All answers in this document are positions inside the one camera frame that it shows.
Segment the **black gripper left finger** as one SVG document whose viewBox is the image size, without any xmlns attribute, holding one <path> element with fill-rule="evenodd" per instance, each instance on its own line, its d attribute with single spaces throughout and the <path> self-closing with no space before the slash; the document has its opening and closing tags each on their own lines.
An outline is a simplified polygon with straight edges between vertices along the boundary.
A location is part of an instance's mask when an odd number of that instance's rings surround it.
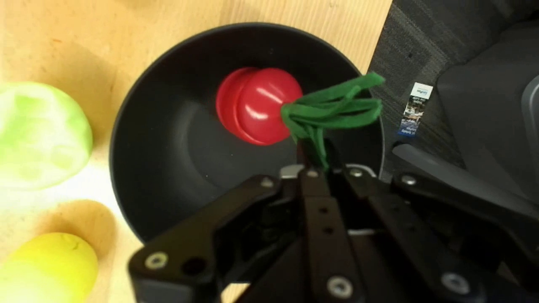
<svg viewBox="0 0 539 303">
<path fill-rule="evenodd" d="M 318 180 L 322 176 L 322 160 L 318 158 L 318 153 L 311 143 L 301 141 L 298 144 L 298 160 L 303 163 L 303 168 L 298 173 L 301 181 Z"/>
</svg>

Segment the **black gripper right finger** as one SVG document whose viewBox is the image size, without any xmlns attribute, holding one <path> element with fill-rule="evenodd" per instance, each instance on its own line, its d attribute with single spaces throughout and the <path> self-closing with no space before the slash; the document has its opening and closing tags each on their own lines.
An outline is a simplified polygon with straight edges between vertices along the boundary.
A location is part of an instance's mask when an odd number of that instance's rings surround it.
<svg viewBox="0 0 539 303">
<path fill-rule="evenodd" d="M 359 186 L 365 176 L 370 175 L 370 168 L 362 163 L 345 163 L 343 166 L 332 168 L 330 183 L 333 186 Z"/>
</svg>

